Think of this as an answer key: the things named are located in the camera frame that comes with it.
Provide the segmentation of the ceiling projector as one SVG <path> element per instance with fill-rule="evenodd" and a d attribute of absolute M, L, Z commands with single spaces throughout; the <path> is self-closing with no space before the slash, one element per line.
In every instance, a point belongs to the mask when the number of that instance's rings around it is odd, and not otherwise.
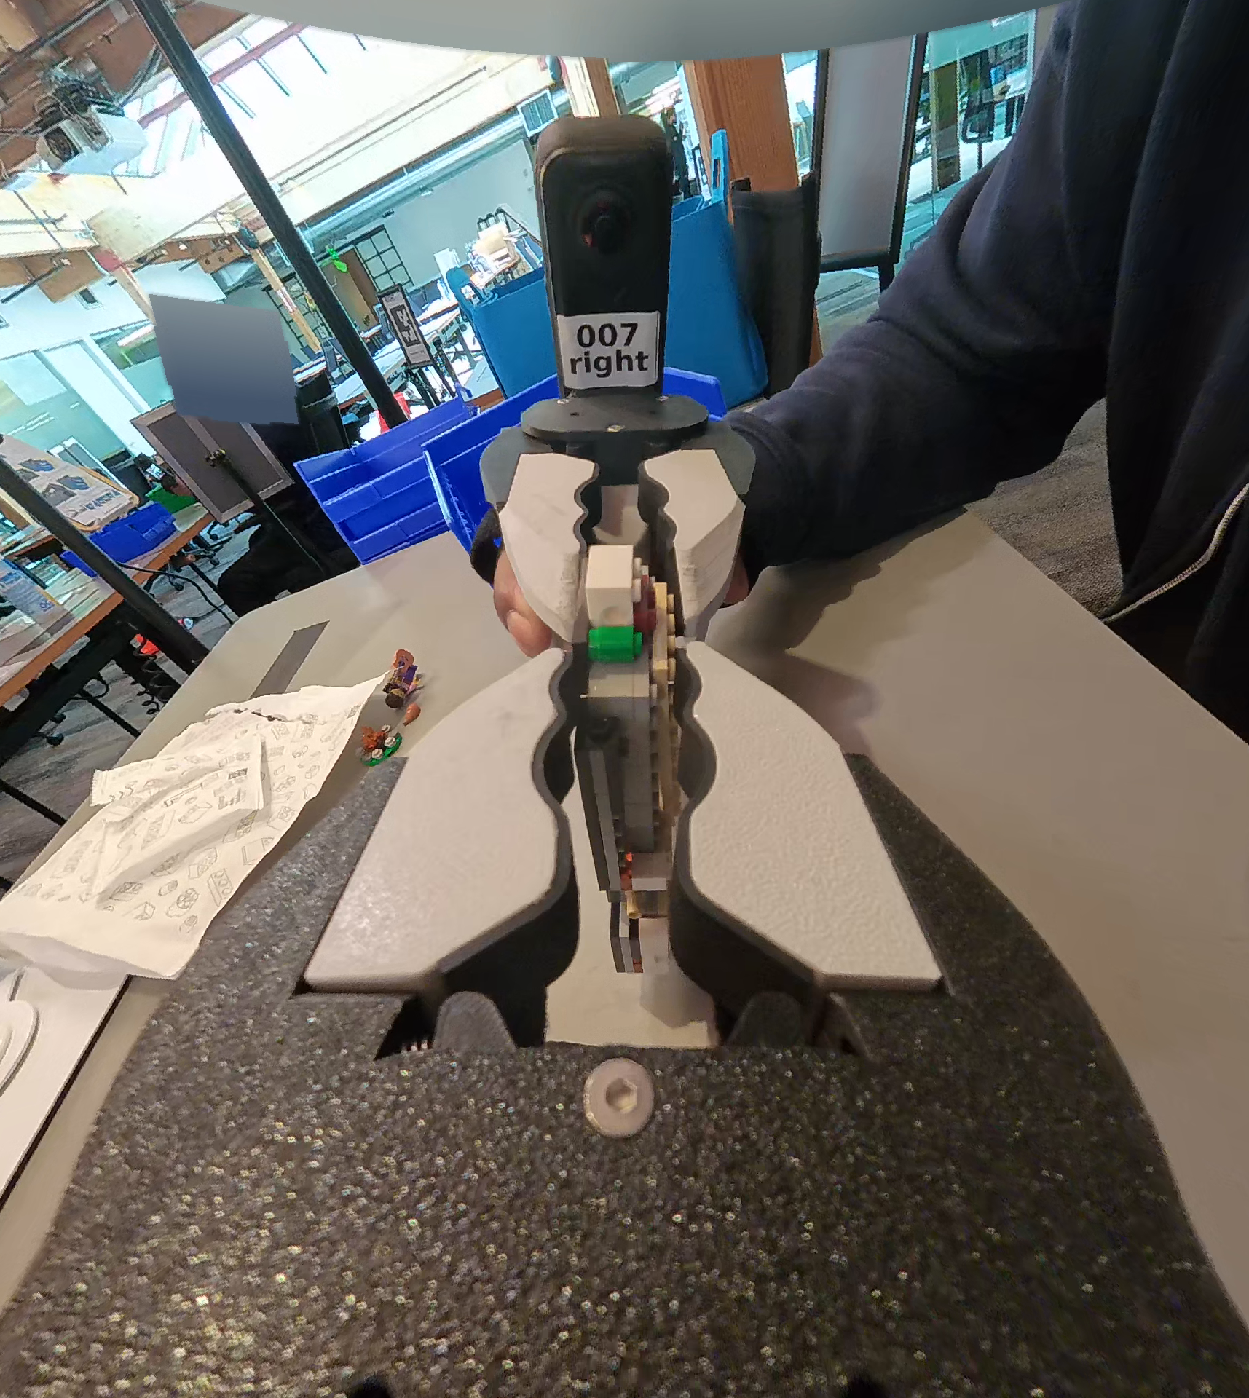
<path fill-rule="evenodd" d="M 45 75 L 31 131 L 39 158 L 55 174 L 109 177 L 148 147 L 148 131 L 104 78 L 64 69 Z"/>

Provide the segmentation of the wooden workbench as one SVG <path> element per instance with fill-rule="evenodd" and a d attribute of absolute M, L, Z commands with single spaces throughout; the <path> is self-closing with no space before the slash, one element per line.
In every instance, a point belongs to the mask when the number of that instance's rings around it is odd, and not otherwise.
<path fill-rule="evenodd" d="M 22 617 L 0 624 L 0 710 L 22 691 L 39 695 L 42 673 L 80 644 L 89 642 L 111 614 L 122 617 L 128 632 L 145 632 L 145 624 L 129 616 L 122 595 L 101 580 L 74 573 L 61 597 L 71 616 L 55 632 Z"/>

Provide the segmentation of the black tripod pole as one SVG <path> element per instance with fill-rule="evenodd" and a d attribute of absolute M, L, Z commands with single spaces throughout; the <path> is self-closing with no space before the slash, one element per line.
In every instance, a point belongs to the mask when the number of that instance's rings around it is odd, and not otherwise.
<path fill-rule="evenodd" d="M 227 158 L 232 169 L 238 174 L 240 184 L 246 194 L 266 219 L 273 240 L 282 250 L 286 262 L 296 272 L 303 288 L 311 293 L 323 319 L 338 343 L 342 354 L 351 363 L 351 369 L 361 379 L 377 411 L 384 415 L 389 428 L 397 428 L 408 422 L 402 411 L 394 389 L 389 386 L 384 371 L 377 369 L 373 354 L 361 341 L 357 323 L 351 319 L 348 311 L 336 297 L 336 292 L 329 284 L 326 275 L 320 272 L 314 254 L 306 245 L 299 225 L 289 217 L 285 203 L 266 179 L 264 167 L 251 153 L 243 134 L 233 123 L 230 111 L 225 110 L 221 98 L 218 96 L 213 80 L 208 71 L 196 60 L 195 51 L 184 39 L 175 13 L 167 2 L 134 2 L 141 12 L 145 26 L 153 35 L 156 47 L 167 59 L 173 75 L 177 76 L 181 89 L 195 106 L 208 131 L 213 135 L 216 146 Z"/>
<path fill-rule="evenodd" d="M 150 593 L 136 583 L 129 573 L 97 549 L 64 512 L 39 494 L 20 474 L 0 456 L 0 492 L 17 506 L 25 508 L 36 522 L 50 530 L 66 549 L 96 570 L 122 601 L 141 617 L 138 632 L 158 644 L 161 651 L 182 673 L 195 673 L 210 651 Z"/>

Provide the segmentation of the toy brick model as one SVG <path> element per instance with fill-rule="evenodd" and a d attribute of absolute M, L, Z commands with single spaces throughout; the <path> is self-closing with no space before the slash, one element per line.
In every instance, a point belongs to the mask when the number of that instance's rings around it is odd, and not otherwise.
<path fill-rule="evenodd" d="M 624 542 L 584 555 L 584 659 L 576 774 L 591 853 L 608 899 L 614 968 L 669 967 L 669 887 L 681 815 L 674 713 L 681 640 L 667 583 Z"/>

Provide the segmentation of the person's right hand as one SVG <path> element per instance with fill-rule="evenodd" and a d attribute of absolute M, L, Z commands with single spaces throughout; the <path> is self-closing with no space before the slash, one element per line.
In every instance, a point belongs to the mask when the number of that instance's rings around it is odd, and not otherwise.
<path fill-rule="evenodd" d="M 740 604 L 752 589 L 746 566 L 740 555 L 734 558 L 730 585 L 720 606 Z M 529 607 L 521 585 L 512 568 L 508 550 L 501 550 L 494 564 L 493 601 L 500 622 L 525 656 L 538 656 L 558 642 L 554 629 Z"/>

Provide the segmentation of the black chair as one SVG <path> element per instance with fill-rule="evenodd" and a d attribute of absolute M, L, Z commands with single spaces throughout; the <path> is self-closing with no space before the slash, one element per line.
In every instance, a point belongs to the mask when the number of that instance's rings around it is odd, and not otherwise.
<path fill-rule="evenodd" d="M 819 286 L 819 189 L 805 177 L 792 190 L 732 183 L 730 208 L 739 286 L 766 359 L 772 397 L 809 369 Z"/>

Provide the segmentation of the person's dark jacket torso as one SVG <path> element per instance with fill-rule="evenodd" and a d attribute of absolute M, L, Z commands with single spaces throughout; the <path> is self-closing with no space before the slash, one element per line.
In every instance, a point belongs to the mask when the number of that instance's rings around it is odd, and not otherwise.
<path fill-rule="evenodd" d="M 1076 2 L 1062 118 L 1108 297 L 1106 622 L 1249 744 L 1249 2 Z"/>

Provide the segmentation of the small black sign stand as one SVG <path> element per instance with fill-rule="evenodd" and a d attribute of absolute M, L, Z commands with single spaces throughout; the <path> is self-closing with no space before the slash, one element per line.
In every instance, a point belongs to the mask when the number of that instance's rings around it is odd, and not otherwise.
<path fill-rule="evenodd" d="M 388 334 L 402 347 L 408 369 L 432 369 L 438 364 L 425 328 L 409 304 L 404 286 L 396 284 L 377 297 Z"/>

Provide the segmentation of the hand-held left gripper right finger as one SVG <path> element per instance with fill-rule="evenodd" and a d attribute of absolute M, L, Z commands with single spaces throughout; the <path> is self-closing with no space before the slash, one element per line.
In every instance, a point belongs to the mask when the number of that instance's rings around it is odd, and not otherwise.
<path fill-rule="evenodd" d="M 941 984 L 928 936 L 846 752 L 805 709 L 704 640 L 677 673 L 679 789 L 669 949 L 739 1020 L 787 994 Z"/>

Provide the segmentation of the framed grey board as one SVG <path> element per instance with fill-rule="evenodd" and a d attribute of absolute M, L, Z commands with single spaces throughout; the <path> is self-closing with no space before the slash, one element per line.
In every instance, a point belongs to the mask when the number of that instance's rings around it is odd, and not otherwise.
<path fill-rule="evenodd" d="M 136 415 L 132 428 L 213 522 L 230 522 L 295 482 L 293 471 L 247 424 L 189 418 L 167 404 Z"/>

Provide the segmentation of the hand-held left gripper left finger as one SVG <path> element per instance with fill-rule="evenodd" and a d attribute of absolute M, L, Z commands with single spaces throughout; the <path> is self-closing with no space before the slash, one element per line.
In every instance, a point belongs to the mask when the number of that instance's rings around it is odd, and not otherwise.
<path fill-rule="evenodd" d="M 576 956 L 573 783 L 549 648 L 465 700 L 409 752 L 304 982 L 438 1009 L 489 997 L 514 1039 L 543 1039 L 547 987 Z"/>

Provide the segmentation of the white printed paper bag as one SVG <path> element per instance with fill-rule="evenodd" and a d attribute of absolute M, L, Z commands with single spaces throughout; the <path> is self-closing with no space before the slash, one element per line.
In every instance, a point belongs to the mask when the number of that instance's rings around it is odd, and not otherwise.
<path fill-rule="evenodd" d="M 376 675 L 212 709 L 91 779 L 93 817 L 0 899 L 0 949 L 171 981 L 346 749 Z"/>

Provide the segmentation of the white standing board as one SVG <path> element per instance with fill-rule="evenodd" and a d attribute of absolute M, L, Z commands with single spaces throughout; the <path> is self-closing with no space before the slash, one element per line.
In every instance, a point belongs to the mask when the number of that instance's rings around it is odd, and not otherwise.
<path fill-rule="evenodd" d="M 811 174 L 822 272 L 869 269 L 888 288 L 900 260 L 925 32 L 819 52 Z"/>

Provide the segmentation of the blue plastic bin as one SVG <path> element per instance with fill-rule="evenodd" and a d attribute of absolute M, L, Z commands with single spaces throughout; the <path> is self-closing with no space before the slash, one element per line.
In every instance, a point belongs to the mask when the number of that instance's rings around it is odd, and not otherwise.
<path fill-rule="evenodd" d="M 546 374 L 426 446 L 443 512 L 465 549 L 508 505 L 521 456 L 594 464 L 587 516 L 599 522 L 606 487 L 637 487 L 638 468 L 675 447 L 716 446 L 729 405 L 713 374 L 667 369 L 649 389 L 568 392 Z"/>
<path fill-rule="evenodd" d="M 474 415 L 459 397 L 357 446 L 304 457 L 295 471 L 368 566 L 447 530 L 425 447 Z"/>

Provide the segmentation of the small blue parts bin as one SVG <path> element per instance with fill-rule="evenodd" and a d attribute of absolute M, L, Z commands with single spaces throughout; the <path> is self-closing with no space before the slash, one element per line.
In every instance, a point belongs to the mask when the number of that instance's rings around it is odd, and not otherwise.
<path fill-rule="evenodd" d="M 145 503 L 114 522 L 85 533 L 85 539 L 114 564 L 128 566 L 156 550 L 179 533 L 177 516 L 161 503 Z"/>

